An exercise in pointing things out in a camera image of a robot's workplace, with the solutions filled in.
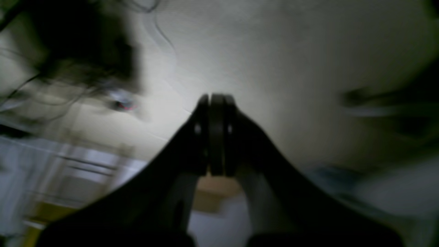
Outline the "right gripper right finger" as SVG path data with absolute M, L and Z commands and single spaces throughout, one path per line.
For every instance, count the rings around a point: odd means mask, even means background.
M 234 177 L 248 203 L 248 247 L 403 247 L 391 228 L 329 196 L 279 152 L 231 95 L 210 100 L 210 172 Z

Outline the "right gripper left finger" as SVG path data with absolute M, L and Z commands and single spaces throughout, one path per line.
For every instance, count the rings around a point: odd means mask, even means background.
M 187 234 L 193 197 L 209 163 L 209 97 L 158 155 L 125 184 L 51 223 L 38 247 L 193 247 Z

